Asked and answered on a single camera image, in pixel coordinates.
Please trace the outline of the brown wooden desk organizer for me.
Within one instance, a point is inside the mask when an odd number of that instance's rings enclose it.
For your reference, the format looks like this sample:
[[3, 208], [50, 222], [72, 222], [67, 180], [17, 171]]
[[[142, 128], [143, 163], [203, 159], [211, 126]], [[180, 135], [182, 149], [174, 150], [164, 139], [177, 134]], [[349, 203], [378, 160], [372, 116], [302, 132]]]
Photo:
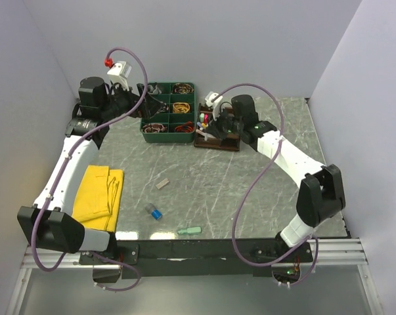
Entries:
[[212, 109], [199, 103], [197, 109], [197, 122], [194, 136], [194, 147], [222, 150], [229, 152], [240, 151], [240, 137], [228, 134], [226, 138], [219, 139], [206, 131], [208, 123], [212, 120]]

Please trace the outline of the small grey eraser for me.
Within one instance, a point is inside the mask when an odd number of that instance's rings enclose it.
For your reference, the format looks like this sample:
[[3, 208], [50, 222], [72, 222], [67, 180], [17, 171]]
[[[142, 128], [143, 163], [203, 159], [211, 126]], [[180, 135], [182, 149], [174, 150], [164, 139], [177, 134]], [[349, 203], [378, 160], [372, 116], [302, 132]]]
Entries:
[[169, 184], [169, 179], [168, 178], [165, 178], [165, 179], [163, 179], [161, 182], [159, 182], [157, 185], [156, 185], [156, 188], [157, 189], [162, 189], [163, 187], [165, 187], [165, 186], [167, 186]]

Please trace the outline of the blue capped glue stick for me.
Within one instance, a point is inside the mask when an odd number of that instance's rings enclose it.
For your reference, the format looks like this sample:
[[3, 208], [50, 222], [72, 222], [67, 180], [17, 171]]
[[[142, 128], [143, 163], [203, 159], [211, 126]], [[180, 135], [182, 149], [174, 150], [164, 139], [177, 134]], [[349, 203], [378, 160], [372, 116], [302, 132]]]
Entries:
[[155, 220], [160, 220], [162, 218], [161, 212], [157, 209], [157, 207], [152, 204], [148, 203], [145, 207], [146, 212], [151, 215]]

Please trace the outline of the short mint green highlighter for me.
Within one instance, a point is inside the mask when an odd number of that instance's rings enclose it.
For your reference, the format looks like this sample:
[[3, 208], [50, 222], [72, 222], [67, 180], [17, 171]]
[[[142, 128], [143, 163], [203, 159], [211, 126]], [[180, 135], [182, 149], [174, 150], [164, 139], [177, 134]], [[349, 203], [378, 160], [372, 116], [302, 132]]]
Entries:
[[202, 233], [202, 228], [200, 226], [194, 226], [194, 227], [188, 227], [188, 228], [182, 228], [177, 231], [178, 235], [195, 235], [195, 234], [201, 234]]

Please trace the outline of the white marker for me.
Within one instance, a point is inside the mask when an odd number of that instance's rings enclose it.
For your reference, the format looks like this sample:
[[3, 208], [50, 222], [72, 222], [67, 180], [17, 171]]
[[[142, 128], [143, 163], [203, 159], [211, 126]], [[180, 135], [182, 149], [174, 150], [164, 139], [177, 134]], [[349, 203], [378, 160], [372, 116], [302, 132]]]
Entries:
[[201, 135], [201, 136], [203, 136], [204, 138], [211, 138], [212, 137], [211, 134], [205, 133], [205, 132], [201, 131], [200, 129], [197, 129], [196, 133]]

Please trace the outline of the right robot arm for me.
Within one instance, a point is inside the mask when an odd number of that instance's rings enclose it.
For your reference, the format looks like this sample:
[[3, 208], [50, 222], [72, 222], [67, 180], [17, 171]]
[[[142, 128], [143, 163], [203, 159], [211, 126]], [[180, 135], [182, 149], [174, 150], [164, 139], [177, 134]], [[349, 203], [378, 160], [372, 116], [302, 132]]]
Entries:
[[231, 110], [223, 106], [222, 96], [210, 92], [205, 98], [212, 110], [206, 132], [223, 140], [237, 135], [256, 152], [276, 163], [297, 185], [296, 215], [278, 234], [275, 253], [282, 261], [298, 254], [297, 244], [312, 235], [325, 220], [345, 208], [340, 169], [314, 160], [280, 134], [271, 122], [263, 121], [248, 94], [231, 100]]

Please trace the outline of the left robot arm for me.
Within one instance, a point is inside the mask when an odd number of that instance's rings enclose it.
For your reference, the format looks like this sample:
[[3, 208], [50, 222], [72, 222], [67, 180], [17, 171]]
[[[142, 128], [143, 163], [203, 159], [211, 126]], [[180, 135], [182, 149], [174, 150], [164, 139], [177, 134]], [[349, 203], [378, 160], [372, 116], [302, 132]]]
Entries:
[[81, 80], [79, 101], [52, 175], [33, 205], [18, 211], [18, 223], [33, 248], [63, 253], [95, 251], [105, 264], [118, 258], [114, 233], [84, 227], [73, 218], [76, 194], [110, 124], [125, 117], [151, 118], [162, 103], [150, 97], [147, 82], [137, 84], [134, 93], [120, 76], [110, 81], [107, 84], [100, 77]]

